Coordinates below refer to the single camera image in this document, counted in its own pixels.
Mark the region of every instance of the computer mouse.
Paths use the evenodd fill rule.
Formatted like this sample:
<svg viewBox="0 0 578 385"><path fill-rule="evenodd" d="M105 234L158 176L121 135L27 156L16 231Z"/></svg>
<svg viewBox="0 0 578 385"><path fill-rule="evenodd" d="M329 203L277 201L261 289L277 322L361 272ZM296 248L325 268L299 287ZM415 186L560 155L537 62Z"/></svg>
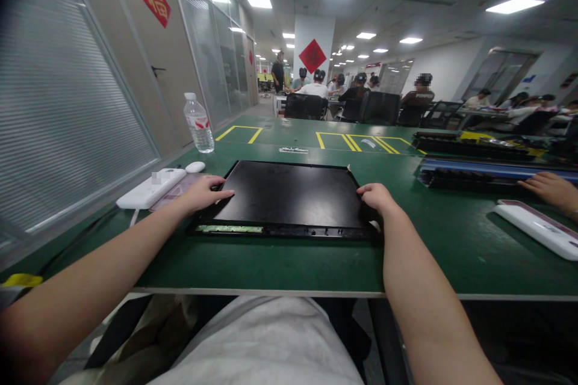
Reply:
<svg viewBox="0 0 578 385"><path fill-rule="evenodd" d="M187 173L198 173L205 169L205 163L201 161L191 162L188 166L185 167L185 171Z"/></svg>

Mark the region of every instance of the plastic bottle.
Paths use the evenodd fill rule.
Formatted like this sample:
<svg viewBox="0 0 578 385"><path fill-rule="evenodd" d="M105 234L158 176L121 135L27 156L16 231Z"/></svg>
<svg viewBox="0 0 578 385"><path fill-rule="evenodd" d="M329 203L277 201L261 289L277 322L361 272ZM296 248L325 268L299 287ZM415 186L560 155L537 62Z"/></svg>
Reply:
<svg viewBox="0 0 578 385"><path fill-rule="evenodd" d="M213 133L211 132L207 112L202 105L199 104L197 96L194 93L185 93L185 98L187 103L183 111L197 150L201 153L212 152L215 150L215 142L213 140Z"/></svg>

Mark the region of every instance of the forearm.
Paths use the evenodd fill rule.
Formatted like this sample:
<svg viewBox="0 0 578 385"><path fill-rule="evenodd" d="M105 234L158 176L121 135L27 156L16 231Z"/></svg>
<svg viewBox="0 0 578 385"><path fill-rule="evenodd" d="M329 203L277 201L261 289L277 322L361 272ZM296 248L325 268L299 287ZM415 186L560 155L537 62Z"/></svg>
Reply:
<svg viewBox="0 0 578 385"><path fill-rule="evenodd" d="M42 365L34 374L47 376L27 381L49 379L123 300L185 215L178 206L160 209L3 312L0 326L11 354L23 365Z"/></svg>
<svg viewBox="0 0 578 385"><path fill-rule="evenodd" d="M444 273L397 205L384 216L385 292L418 384L500 383Z"/></svg>

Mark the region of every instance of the green workbench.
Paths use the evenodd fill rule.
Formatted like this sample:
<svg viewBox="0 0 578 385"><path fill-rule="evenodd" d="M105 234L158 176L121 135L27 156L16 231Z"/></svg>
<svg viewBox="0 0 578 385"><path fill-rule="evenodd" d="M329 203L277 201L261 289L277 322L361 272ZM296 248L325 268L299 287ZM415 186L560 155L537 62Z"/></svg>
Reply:
<svg viewBox="0 0 578 385"><path fill-rule="evenodd" d="M203 155L192 150L170 166L204 161L207 173L223 176L239 159L350 165L360 185L381 182L389 188L462 299L578 300L578 263L558 257L492 213L497 199L509 197L430 190L416 180L423 152L409 145L414 132L412 128L243 116L216 132L215 152ZM306 152L293 153L291 148ZM530 204L578 228L539 201ZM0 278L16 272L34 274L109 208ZM131 216L132 211L119 211L101 222L56 262L52 273L125 230ZM167 241L135 291L384 296L381 242L189 237L184 235L187 225L183 222Z"/></svg>

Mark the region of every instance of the power strip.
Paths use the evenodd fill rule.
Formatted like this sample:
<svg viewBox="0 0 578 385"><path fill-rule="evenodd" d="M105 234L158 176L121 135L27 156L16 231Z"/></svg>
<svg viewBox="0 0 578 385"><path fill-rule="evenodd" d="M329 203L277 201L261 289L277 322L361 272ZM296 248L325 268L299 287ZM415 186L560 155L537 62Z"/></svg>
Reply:
<svg viewBox="0 0 578 385"><path fill-rule="evenodd" d="M498 205L494 212L566 260L578 260L578 239L520 206Z"/></svg>
<svg viewBox="0 0 578 385"><path fill-rule="evenodd" d="M121 209L150 209L186 174L181 168L164 168L119 198L116 205Z"/></svg>

